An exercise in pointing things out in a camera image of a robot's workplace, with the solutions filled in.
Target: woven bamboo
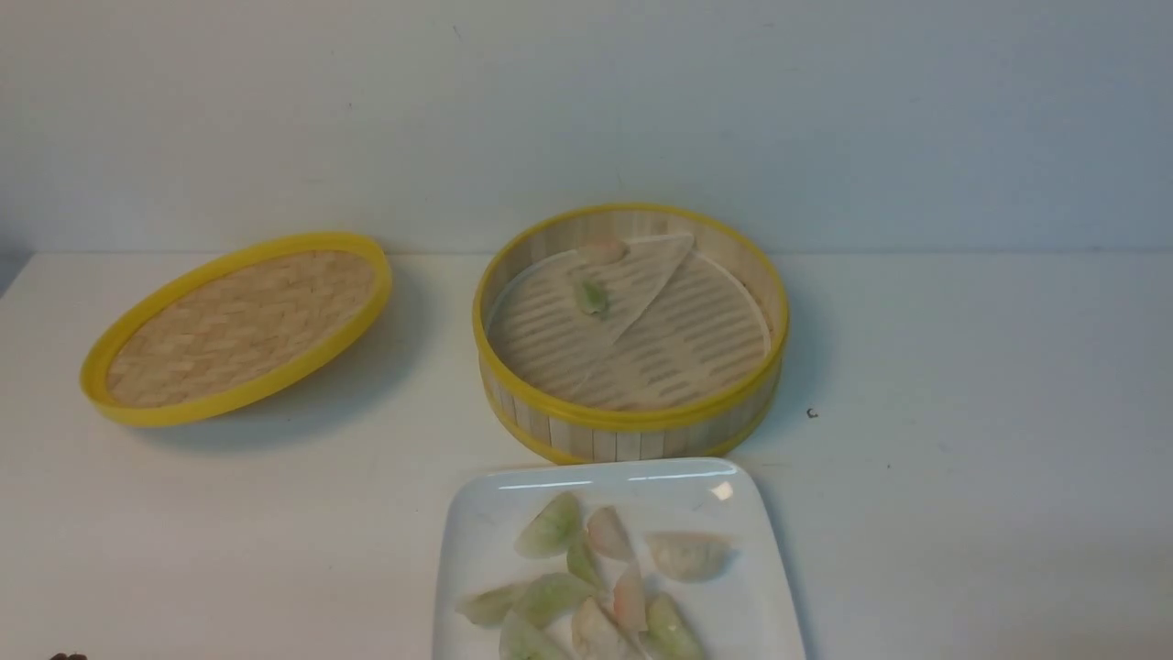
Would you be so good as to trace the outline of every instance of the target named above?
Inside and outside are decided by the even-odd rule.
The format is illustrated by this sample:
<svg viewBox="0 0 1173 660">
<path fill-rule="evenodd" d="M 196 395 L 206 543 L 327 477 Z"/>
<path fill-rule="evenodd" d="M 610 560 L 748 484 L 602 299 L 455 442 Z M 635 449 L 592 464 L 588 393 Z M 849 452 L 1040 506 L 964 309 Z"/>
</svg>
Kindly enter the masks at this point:
<svg viewBox="0 0 1173 660">
<path fill-rule="evenodd" d="M 591 319 L 533 311 L 550 305 L 550 292 L 542 286 L 518 293 L 550 257 L 585 243 L 629 240 L 633 251 L 628 258 L 638 263 L 637 241 L 680 234 L 692 236 L 694 252 L 674 266 L 650 304 L 632 305 L 638 318 L 619 342 L 604 342 L 602 353 L 583 351 L 589 342 L 576 335 L 574 324 Z M 744 298 L 757 305 L 765 338 L 746 322 L 730 320 L 744 315 L 735 291 L 748 293 Z M 495 315 L 502 313 L 503 319 Z M 545 339 L 521 322 L 533 321 L 535 313 L 549 317 L 541 325 L 552 327 L 544 329 Z M 772 402 L 788 309 L 773 265 L 743 236 L 690 211 L 629 204 L 571 211 L 510 241 L 481 279 L 473 324 L 486 395 L 502 424 L 555 463 L 590 463 L 721 455 L 740 443 Z M 586 373 L 586 388 L 576 376 L 579 363 L 597 365 Z M 568 374 L 572 377 L 560 377 Z M 616 380 L 628 385 L 621 397 L 608 389 Z M 633 390 L 632 382 L 653 387 Z"/>
<path fill-rule="evenodd" d="M 127 309 L 82 363 L 82 393 L 133 427 L 185 424 L 260 401 L 350 347 L 392 288 L 378 243 L 346 232 L 258 243 Z"/>
<path fill-rule="evenodd" d="M 215 279 L 148 320 L 110 365 L 118 403 L 174 406 L 264 376 L 332 336 L 371 297 L 362 257 L 314 250 Z"/>
</svg>

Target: white wall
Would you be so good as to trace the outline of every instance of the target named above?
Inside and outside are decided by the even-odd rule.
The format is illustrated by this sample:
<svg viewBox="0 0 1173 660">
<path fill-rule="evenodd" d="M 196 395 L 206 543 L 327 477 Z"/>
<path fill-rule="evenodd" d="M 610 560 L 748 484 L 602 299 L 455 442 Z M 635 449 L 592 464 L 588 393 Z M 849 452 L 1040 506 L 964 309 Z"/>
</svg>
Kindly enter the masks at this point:
<svg viewBox="0 0 1173 660">
<path fill-rule="evenodd" d="M 649 199 L 778 250 L 1173 246 L 1169 0 L 6 0 L 0 249 Z"/>
</svg>

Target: shrimp dumpling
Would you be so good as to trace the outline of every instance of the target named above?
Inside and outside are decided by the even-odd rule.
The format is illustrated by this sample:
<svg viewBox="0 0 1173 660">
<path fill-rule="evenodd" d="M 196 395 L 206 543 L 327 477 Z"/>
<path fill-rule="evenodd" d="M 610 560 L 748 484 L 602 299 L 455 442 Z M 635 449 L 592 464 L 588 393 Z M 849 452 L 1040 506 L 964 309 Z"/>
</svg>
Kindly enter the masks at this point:
<svg viewBox="0 0 1173 660">
<path fill-rule="evenodd" d="M 703 583 L 725 567 L 730 544 L 720 537 L 694 532 L 647 535 L 656 569 L 679 583 Z"/>
<path fill-rule="evenodd" d="M 636 558 L 636 553 L 631 552 L 628 532 L 613 506 L 604 506 L 586 519 L 586 543 L 608 559 L 631 562 Z"/>
<path fill-rule="evenodd" d="M 570 638 L 582 660 L 643 660 L 594 598 L 588 598 L 570 619 Z"/>
<path fill-rule="evenodd" d="M 638 633 L 647 630 L 644 611 L 644 577 L 639 565 L 630 564 L 615 583 L 615 620 L 625 631 Z"/>
</svg>

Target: white plate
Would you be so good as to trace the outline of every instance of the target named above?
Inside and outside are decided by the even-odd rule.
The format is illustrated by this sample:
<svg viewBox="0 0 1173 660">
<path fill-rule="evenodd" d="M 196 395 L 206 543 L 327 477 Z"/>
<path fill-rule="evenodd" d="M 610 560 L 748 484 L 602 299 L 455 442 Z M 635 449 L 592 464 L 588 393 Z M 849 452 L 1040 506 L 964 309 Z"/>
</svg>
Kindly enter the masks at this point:
<svg viewBox="0 0 1173 660">
<path fill-rule="evenodd" d="M 805 660 L 786 570 L 758 488 L 740 468 L 716 458 L 524 470 L 469 482 L 448 509 L 432 627 L 433 660 L 499 656 L 499 631 L 479 628 L 456 614 L 461 598 L 567 570 L 565 556 L 533 562 L 513 549 L 521 530 L 565 490 L 578 496 L 584 519 L 599 506 L 615 505 L 649 592 L 663 590 L 676 598 L 710 658 Z M 656 572 L 644 535 L 685 530 L 732 539 L 737 556 L 723 576 L 684 585 Z M 603 578 L 613 585 L 622 564 L 598 562 Z M 547 632 L 571 653 L 569 615 Z"/>
</svg>

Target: bamboo steamer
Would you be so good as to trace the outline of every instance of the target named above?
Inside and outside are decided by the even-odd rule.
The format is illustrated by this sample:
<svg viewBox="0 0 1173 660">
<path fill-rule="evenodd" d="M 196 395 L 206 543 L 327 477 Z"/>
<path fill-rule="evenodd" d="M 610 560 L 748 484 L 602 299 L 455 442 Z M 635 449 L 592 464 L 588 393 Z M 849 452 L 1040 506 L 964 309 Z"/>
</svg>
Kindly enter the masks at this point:
<svg viewBox="0 0 1173 660">
<path fill-rule="evenodd" d="M 618 264 L 575 252 L 613 238 L 629 246 Z M 576 272 L 617 292 L 613 314 L 574 308 Z M 490 408 L 557 464 L 728 453 L 769 410 L 788 326 L 786 291 L 760 249 L 656 204 L 583 207 L 530 227 L 489 263 L 473 302 Z"/>
</svg>

